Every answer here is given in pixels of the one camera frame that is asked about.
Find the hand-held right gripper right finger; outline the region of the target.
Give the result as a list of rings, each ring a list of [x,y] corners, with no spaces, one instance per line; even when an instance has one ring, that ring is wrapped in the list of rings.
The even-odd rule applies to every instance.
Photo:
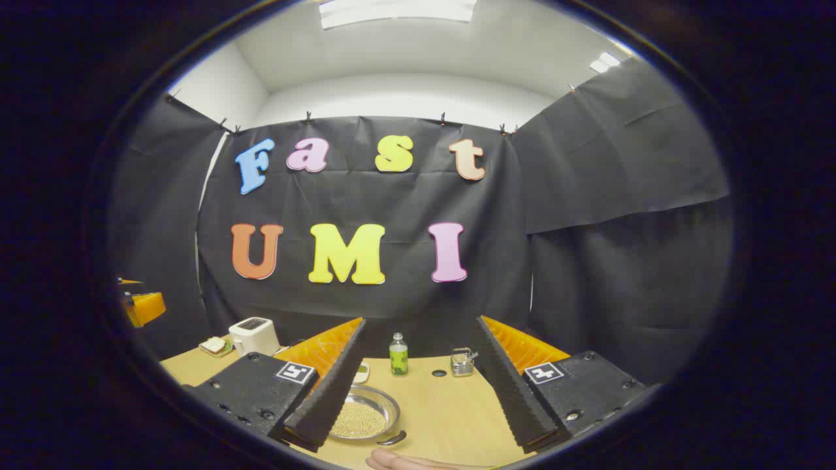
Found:
[[[570,355],[487,316],[477,327],[477,365],[525,453],[597,428],[646,393],[647,386],[597,352]]]

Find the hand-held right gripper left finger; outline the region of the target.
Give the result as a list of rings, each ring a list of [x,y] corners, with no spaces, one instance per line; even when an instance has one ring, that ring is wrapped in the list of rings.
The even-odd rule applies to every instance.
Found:
[[[316,452],[325,443],[363,360],[358,317],[277,357],[248,352],[186,392],[228,422]]]

